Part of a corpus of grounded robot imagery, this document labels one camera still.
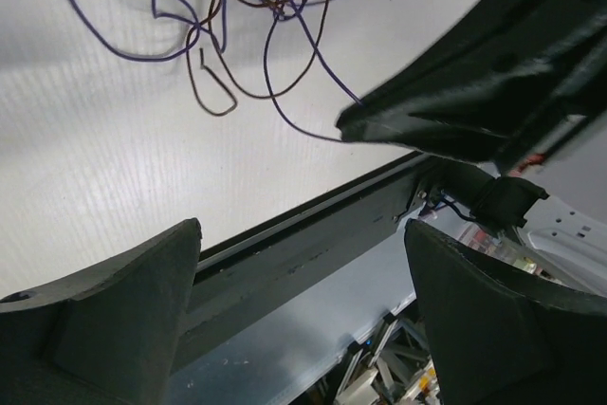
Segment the screw hole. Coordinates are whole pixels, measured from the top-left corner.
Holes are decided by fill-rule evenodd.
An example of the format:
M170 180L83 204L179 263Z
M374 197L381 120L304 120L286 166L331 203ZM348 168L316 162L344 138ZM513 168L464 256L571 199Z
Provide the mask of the screw hole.
M0 300L0 304L6 303L18 303L29 298L33 298L36 295L34 291L19 291L18 293L12 293L6 298Z

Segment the brown wire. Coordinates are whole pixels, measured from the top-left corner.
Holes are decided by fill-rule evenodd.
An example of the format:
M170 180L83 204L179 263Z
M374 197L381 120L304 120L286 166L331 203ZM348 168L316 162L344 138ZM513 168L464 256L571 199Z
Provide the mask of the brown wire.
M287 2L289 2L289 0L280 0L280 1L279 0L276 0L276 1L260 0L259 3L252 3L252 2L249 2L248 0L238 0L238 1L248 7L254 8L254 9L271 8L275 11L275 14L283 14L285 5ZM318 35L317 35L317 38L315 41L316 47L318 47L318 45L321 42L322 33L324 31L324 23L326 21L326 15L328 12L328 7L329 7L329 1L330 0L324 0L324 2L323 2L321 24L319 26L319 32L318 32ZM221 0L218 0L218 1L211 0L211 3L209 5L209 14L207 15L207 17L205 19L203 19L199 23L199 26L201 27L201 26L204 26L205 24L208 24L209 32L212 33L212 20L219 13L219 11L221 9L221 5L222 5ZM191 43L191 39L192 39L193 33L195 31L196 31L196 27L192 27L188 31L188 34L186 36L186 46L189 46L189 44ZM314 63L314 60L316 59L316 56L317 56L316 49L313 49L312 55L310 56L310 60L308 61L307 65L305 66L303 71L299 74L299 76L293 81L293 83L291 83L288 87L277 92L273 96L271 94L260 95L260 94L255 94L255 93L248 91L236 80L236 78L234 77L233 73L230 70L230 67L228 66L228 63L226 62L223 54L221 53L221 49L219 48L219 44L216 42L216 40L212 40L212 46L213 46L213 49L215 50L217 57L219 58L219 61L221 62L221 65L226 70L226 73L228 74L228 77L230 78L231 82L243 94L245 94L248 97L251 97L253 99L256 99L256 100L269 100L269 99L272 99L272 97L274 99L277 99L277 98L283 96L284 94L286 94L287 92L289 92L290 90L292 90L304 78L305 74L309 71L309 69L311 68L311 66ZM200 94L199 94L197 86L196 86L195 78L193 75L192 59L191 59L191 55L190 55L190 50L188 49L185 54L186 54L186 63L187 63L187 68L188 68L188 76L190 78L190 83L192 85L192 91L193 91L194 97L195 97L198 105L202 109L204 109L208 114L215 116L215 117L226 116L228 113L230 113L234 109L236 109L236 107L238 106L238 100L236 99L234 94L231 92L231 90L228 88L228 86L214 73L214 71L204 64L204 60L202 59L203 54L202 54L202 49L201 49L201 68L203 70L205 70L207 73L209 73L209 75L221 86L221 88L224 90L224 92L226 92L226 94L232 101L231 107L228 108L227 110L221 111L221 112L213 111L205 105L205 103L202 101L202 99L200 97Z

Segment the wire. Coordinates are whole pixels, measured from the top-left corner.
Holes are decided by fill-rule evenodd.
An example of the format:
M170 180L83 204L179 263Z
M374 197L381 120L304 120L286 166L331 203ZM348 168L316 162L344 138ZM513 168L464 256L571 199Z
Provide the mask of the wire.
M324 70L326 71L326 73L341 88L341 90L346 95L348 95L348 97L350 97L353 101L360 103L360 100L356 96L356 94L354 94L354 92L352 90L350 90L348 88L348 86L332 70L332 68L330 67L328 62L322 56L320 48L319 48L320 42L322 39L322 33L324 31L324 26L325 26L325 22L326 22L328 5L333 0L314 0L314 1L310 1L310 0L237 0L241 4L246 5L250 8L267 9L273 16L272 25L268 31L267 39L266 39L266 42L264 45L264 56L263 56L264 79L266 81L266 86L267 86L266 94L252 93L252 92L248 91L245 87L243 87L236 80L234 74L230 70L227 60L224 57L224 53L228 46L228 30L227 30L228 0L211 0L209 9L207 12L208 13L207 17L203 18L203 19L198 18L193 6L186 0L176 0L176 1L185 7L185 9L187 10L187 12L189 13L189 15L191 17L184 17L184 16L170 13L170 12L159 11L157 8L157 0L151 0L151 14L154 17L154 19L159 19L159 18L171 19L171 20L177 21L178 23L185 24L189 27L189 30L186 34L185 45L182 48L180 48L179 50L177 50L175 52L171 52L167 55L158 55L158 56L141 56L141 55L131 54L131 53L125 52L125 51L117 48L116 46L113 46L112 44L110 44L110 42L107 39L105 39L101 35L101 33L96 29L96 27L88 19L88 17L85 15L85 13L81 9L80 5L78 4L77 0L68 0L68 1L69 1L70 5L72 6L72 8L77 13L77 15L79 16L79 18L83 21L84 25L97 38L97 40L104 47L106 47L110 52L117 55L118 57L121 57L122 59L134 61L134 62L160 63L160 62L171 61L172 59L176 59L176 58L180 57L181 55L185 54L188 78L192 85L193 96L194 96L196 102L200 105L200 107L212 116L221 117L221 116L227 115L229 112L233 111L238 106L238 100L236 99L235 95L232 93L230 88L218 77L218 75L209 66L207 66L204 63L204 60L202 59L204 54L201 49L200 50L200 52L201 52L200 69L205 71L206 73L208 73L209 76L211 76L211 78L222 88L222 90L230 98L231 105L230 105L230 108L228 108L225 111L216 112L216 111L211 110L209 107L207 107L206 104L202 101L199 90L196 86L196 81L195 81L195 76L194 76L194 71L193 71L193 64L192 64L192 57L191 57L191 50L196 46L196 43L199 41L200 36L203 33L207 34L211 37L212 48L214 49L215 54L217 55L221 65L223 66L224 70L226 71L231 83L233 83L234 86L240 92L247 95L248 97L258 99L258 100L272 100L272 103L273 103L277 113L283 119L283 121L286 122L293 129L295 129L296 131L298 131L304 135L307 135L312 138L328 140L331 142L341 142L337 138L330 138L330 137L325 137L323 135L317 135L317 134L314 134L311 132L307 132L304 129L302 129L301 127L297 126L292 120L290 120L288 118L288 116L285 114L285 112L283 111L283 109L281 108L281 106L277 100L278 98L282 97L287 92L292 90L304 78L304 76L307 74L307 72L311 68L311 65L313 65L314 61L317 58L318 58L319 62L321 63L322 67L324 68ZM303 17L304 8L312 7L312 6L322 6L322 17L321 17L321 21L319 24L319 30L318 30L318 33L316 34L316 37L314 37L312 35L312 33L310 32L310 28L308 27L308 25ZM221 35L222 35L221 43L219 42L217 36L215 35L215 33L213 31L213 26L212 26L213 19L216 18L218 15L221 15ZM268 53L269 53L268 50L269 50L269 46L270 46L272 37L274 35L274 31L275 31L276 27L278 26L278 24L280 24L282 22L290 21L293 19L296 19L300 23L302 30L306 36L306 39L308 40L310 47L312 48L312 52L310 55L310 59L308 60L305 68L294 79L294 81L292 83L290 83L287 87L285 87L281 90L275 91L274 88L272 87L270 77L269 77L269 69L268 69L268 63L267 63Z
M459 208L457 206L455 206L455 203L453 201L449 201L447 198L441 198L441 202L446 204L447 206L449 206L456 214L459 218L461 218L462 220L466 221L466 222L472 222L472 223L476 223L477 220L473 217L468 217L464 214L462 214L462 212L459 210Z
M196 42L198 41L198 39L200 38L200 32L201 31L205 31L205 29L202 28L197 28L196 29L196 35L193 39L193 41L191 42L190 48L187 48L186 46L179 49L178 51L171 53L169 55L166 56L140 56L137 54L131 54L125 51L122 51L120 49L118 49L117 47L111 45L102 35L101 33L97 30L97 28L95 28L95 26L91 23L91 21L88 19L88 17L84 14L83 10L80 8L80 5L78 4L77 0L67 0L71 7L74 9L74 11L76 11L76 14L80 17L81 21L84 23L84 25L90 30L90 32L99 40L99 42L108 50L110 51L112 54L121 57L122 59L125 59L127 61L132 61L132 62L145 62L145 63L150 63L150 62L168 62L171 61L172 59L175 59L183 54L185 54L189 49L191 49L192 47L195 46ZM198 17L196 15L196 12L194 11L192 5L190 5L186 0L177 0L179 3L181 3L191 14L193 17L193 21L187 20L183 17L177 16L177 15L173 15L171 13L158 13L156 12L156 16L155 19L158 18L169 18L169 19L174 19L180 22L185 22L186 24L190 24L190 25L194 25L194 24L198 24L200 23L200 21L198 20Z

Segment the white plastic part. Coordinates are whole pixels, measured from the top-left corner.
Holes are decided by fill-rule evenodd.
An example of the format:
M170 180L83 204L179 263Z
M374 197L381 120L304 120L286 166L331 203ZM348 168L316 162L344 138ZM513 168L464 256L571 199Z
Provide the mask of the white plastic part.
M555 196L539 200L518 233L530 256L552 275L582 291L607 296L607 226Z
M365 371L337 398L338 405L372 405L377 403L379 395L373 389L373 380L376 379L375 367Z

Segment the textured white surface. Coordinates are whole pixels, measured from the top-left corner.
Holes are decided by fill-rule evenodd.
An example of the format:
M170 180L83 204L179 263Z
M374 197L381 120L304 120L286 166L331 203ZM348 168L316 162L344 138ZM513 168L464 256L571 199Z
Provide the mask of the textured white surface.
M151 20L149 0L79 1L132 52L165 51L185 32ZM201 11L208 3L190 1ZM340 0L329 8L323 55L363 95L475 1ZM66 0L0 3L0 295L87 267L187 217L200 219L208 247L407 153L305 138L267 101L241 98L236 112L210 118L193 100L183 60L116 58ZM166 0L161 6L175 11ZM319 14L308 17L313 28ZM226 58L259 91L268 16L237 5L229 14ZM280 29L270 56L275 87L307 56L296 25ZM217 67L214 58L208 64ZM225 96L198 77L206 100L220 107ZM348 103L318 65L282 99L301 126L335 136Z

